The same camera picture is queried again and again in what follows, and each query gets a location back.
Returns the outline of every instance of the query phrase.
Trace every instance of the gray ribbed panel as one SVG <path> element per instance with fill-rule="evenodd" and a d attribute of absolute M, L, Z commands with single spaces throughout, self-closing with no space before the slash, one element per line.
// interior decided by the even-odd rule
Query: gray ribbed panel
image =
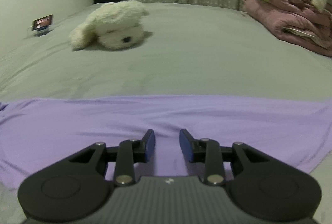
<path fill-rule="evenodd" d="M 167 179 L 142 177 L 134 186 L 116 189 L 103 208 L 70 224 L 277 224 L 242 212 L 223 188 L 206 186 L 196 176 L 173 177 L 171 184 Z"/>

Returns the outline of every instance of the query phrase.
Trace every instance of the pink blanket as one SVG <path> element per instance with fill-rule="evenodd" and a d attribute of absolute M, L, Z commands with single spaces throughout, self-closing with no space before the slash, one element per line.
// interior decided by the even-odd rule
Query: pink blanket
<path fill-rule="evenodd" d="M 322 13 L 310 0 L 244 0 L 243 8 L 278 39 L 332 57 L 332 6 L 329 4 Z M 285 28 L 296 29 L 312 38 L 289 33 Z"/>

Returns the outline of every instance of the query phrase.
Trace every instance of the stuffed animal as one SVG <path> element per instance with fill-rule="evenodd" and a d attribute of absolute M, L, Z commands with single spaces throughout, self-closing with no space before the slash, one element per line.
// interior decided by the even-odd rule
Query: stuffed animal
<path fill-rule="evenodd" d="M 97 38 L 109 50 L 128 48 L 143 40 L 140 20 L 146 15 L 144 4 L 136 0 L 104 3 L 70 33 L 70 44 L 80 50 Z"/>

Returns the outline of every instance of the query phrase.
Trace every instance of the black eye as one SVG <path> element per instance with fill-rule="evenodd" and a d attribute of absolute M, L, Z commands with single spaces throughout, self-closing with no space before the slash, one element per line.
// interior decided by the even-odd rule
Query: black eye
<path fill-rule="evenodd" d="M 131 37 L 126 37 L 122 39 L 123 42 L 130 42 L 131 40 L 132 40 Z"/>

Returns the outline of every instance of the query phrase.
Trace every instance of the purple fabric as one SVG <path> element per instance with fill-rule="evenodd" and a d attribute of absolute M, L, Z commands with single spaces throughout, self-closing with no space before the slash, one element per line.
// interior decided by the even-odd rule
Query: purple fabric
<path fill-rule="evenodd" d="M 97 141 L 108 146 L 156 134 L 154 160 L 137 175 L 192 174 L 179 146 L 179 130 L 231 146 L 245 142 L 305 172 L 332 150 L 330 103 L 226 96 L 35 99 L 0 104 L 0 180 L 17 189 L 22 180 Z M 111 178 L 110 165 L 107 178 Z"/>

